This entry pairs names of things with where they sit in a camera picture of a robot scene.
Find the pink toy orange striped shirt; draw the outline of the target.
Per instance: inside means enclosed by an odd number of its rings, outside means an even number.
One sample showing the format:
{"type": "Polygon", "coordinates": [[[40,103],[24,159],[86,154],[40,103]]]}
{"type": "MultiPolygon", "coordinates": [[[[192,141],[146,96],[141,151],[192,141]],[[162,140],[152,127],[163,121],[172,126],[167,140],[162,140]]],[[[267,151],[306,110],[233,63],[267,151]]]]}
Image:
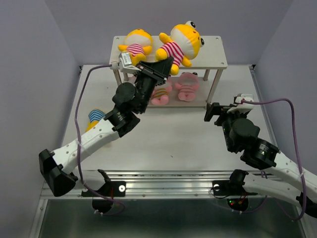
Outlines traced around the pink toy orange striped shirt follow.
{"type": "Polygon", "coordinates": [[[166,82],[163,85],[156,86],[151,98],[151,103],[155,106],[163,106],[169,102],[169,93],[172,90],[170,82],[166,82]]]}

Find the yellow toy pink striped shirt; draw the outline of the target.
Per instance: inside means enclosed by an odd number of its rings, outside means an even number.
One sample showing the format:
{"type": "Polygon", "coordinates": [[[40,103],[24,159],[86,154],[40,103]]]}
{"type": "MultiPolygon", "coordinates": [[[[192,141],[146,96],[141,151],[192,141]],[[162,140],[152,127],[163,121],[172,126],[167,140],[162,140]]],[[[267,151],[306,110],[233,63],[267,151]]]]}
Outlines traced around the yellow toy pink striped shirt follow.
{"type": "Polygon", "coordinates": [[[145,61],[147,55],[153,50],[153,38],[151,34],[143,29],[135,29],[131,31],[123,41],[122,45],[118,45],[121,52],[128,52],[135,66],[140,61],[145,61]]]}

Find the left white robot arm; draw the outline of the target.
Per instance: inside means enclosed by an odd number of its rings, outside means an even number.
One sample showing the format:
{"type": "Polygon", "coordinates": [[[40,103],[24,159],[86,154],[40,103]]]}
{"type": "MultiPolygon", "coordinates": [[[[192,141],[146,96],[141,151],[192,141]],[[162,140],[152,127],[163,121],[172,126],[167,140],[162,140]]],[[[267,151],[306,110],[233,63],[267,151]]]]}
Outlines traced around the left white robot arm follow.
{"type": "Polygon", "coordinates": [[[82,176],[74,175],[75,168],[81,169],[81,162],[101,149],[104,145],[115,141],[140,122],[137,114],[143,114],[149,104],[156,86],[164,84],[173,63],[173,57],[156,61],[141,61],[137,65],[129,63],[129,57],[120,54],[118,61],[109,64],[112,69],[135,75],[135,82],[119,84],[112,100],[114,108],[108,112],[90,130],[63,147],[39,153],[40,172],[55,197],[71,191],[78,180],[85,185],[82,176]]]}

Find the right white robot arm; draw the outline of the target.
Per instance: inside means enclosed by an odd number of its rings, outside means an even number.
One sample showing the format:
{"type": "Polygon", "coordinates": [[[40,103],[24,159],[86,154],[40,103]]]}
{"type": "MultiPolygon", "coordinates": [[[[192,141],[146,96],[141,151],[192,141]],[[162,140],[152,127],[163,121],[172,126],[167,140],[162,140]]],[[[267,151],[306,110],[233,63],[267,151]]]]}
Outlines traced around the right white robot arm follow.
{"type": "Polygon", "coordinates": [[[249,195],[268,195],[301,208],[298,219],[304,214],[317,216],[317,176],[304,169],[300,156],[297,162],[289,159],[270,142],[259,138],[260,128],[247,118],[256,102],[250,97],[237,96],[234,103],[223,106],[207,104],[205,121],[217,116],[214,125],[223,131],[226,148],[241,153],[241,161],[259,170],[262,175],[235,169],[228,180],[221,180],[211,192],[216,198],[240,195],[239,201],[229,201],[231,209],[244,212],[244,199],[249,195]]]}

